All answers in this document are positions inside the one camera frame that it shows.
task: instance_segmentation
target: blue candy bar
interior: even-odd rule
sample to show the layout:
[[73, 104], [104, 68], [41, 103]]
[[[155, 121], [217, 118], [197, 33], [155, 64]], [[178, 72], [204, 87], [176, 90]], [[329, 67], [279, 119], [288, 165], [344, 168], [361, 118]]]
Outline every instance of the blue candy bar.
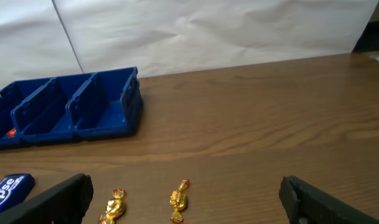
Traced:
[[23, 202], [34, 186], [30, 174], [12, 174], [0, 183], [0, 213]]

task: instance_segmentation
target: brown tabletop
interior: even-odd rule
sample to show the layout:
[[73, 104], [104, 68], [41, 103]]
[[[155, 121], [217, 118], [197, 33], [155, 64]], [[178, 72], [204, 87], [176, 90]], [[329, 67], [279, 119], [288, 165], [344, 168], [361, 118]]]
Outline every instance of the brown tabletop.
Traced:
[[0, 151], [0, 180], [28, 172], [41, 191], [82, 172], [96, 223], [116, 188], [119, 223], [169, 223], [189, 179], [186, 224], [288, 223], [278, 197], [296, 175], [379, 219], [379, 62], [362, 55], [142, 78], [136, 136]]

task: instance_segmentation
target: blue storage tray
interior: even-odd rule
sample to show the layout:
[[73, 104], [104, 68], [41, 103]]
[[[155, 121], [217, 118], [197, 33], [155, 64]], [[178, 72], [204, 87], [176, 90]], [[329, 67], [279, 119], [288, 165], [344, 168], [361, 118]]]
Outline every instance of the blue storage tray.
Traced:
[[18, 145], [21, 143], [19, 133], [14, 138], [6, 136], [7, 132], [14, 128], [11, 111], [29, 96], [33, 91], [46, 83], [49, 78], [16, 81], [0, 90], [0, 146]]
[[94, 137], [133, 134], [143, 100], [137, 68], [93, 73], [68, 103], [74, 133]]
[[20, 137], [31, 143], [73, 138], [67, 103], [90, 73], [51, 78], [12, 111]]

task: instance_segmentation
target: wood grain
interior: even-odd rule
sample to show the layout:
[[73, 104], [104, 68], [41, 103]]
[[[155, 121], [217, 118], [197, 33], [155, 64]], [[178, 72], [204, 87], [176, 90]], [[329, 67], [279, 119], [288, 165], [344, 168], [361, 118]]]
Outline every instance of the wood grain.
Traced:
[[191, 223], [287, 223], [278, 198], [297, 175], [379, 219], [379, 62], [335, 55], [142, 78], [139, 132], [126, 139], [0, 151], [0, 180], [29, 172], [30, 197], [78, 172], [94, 223], [115, 188], [121, 223], [168, 223], [188, 189]]

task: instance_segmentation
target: gold wrapped candy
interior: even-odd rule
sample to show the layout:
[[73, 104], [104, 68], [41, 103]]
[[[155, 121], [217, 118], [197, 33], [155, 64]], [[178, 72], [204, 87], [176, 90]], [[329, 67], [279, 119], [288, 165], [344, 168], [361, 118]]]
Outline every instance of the gold wrapped candy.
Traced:
[[189, 187], [189, 180], [182, 180], [181, 184], [178, 186], [178, 190], [173, 191], [170, 196], [170, 205], [172, 209], [174, 209], [170, 220], [174, 224], [184, 222], [184, 219], [179, 212], [187, 208], [187, 196], [183, 193], [187, 187]]
[[116, 219], [126, 210], [126, 204], [123, 202], [125, 196], [126, 191], [123, 189], [113, 191], [113, 198], [108, 201], [106, 213], [101, 215], [98, 224], [115, 224]]

